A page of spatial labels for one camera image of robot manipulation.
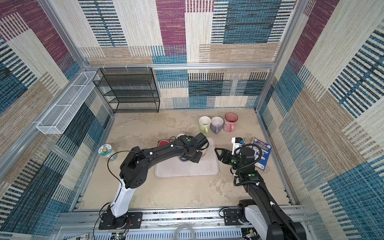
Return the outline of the pink patterned mug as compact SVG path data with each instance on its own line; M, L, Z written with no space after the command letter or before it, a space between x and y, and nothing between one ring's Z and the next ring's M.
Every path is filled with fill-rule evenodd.
M234 132L239 117L235 113L227 113L224 119L224 131Z

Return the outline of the purple mug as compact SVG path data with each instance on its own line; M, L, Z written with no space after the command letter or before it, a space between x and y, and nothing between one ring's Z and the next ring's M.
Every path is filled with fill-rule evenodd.
M211 118L211 131L216 135L223 129L224 120L221 117Z

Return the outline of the green mug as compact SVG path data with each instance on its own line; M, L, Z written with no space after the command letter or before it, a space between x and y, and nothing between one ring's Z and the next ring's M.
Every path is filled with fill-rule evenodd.
M202 116L199 118L199 129L201 133L207 134L211 128L211 118L208 116Z

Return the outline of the beige ceramic teapot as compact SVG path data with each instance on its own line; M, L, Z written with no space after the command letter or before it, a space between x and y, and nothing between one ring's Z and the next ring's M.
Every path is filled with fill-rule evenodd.
M204 149L201 150L201 152L202 152L202 157L207 153L207 149L208 149L208 147L205 146Z

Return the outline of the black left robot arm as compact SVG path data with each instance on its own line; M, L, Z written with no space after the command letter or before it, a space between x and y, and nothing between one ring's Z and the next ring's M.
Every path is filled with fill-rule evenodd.
M119 188L114 200L101 215L99 229L121 229L128 221L128 208L136 188L147 179L151 167L171 159L180 157L192 163L199 163L203 150L209 147L206 136L199 133L195 137L181 135L169 143L149 149L134 147L120 166L120 174L115 177Z

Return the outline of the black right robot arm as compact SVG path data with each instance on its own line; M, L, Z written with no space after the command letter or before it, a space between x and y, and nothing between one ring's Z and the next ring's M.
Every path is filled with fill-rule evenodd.
M262 148L245 144L234 151L215 148L218 160L234 171L234 186L244 187L252 201L240 202L239 221L250 223L262 240L305 240L305 228L294 222L276 203L255 164L262 158Z

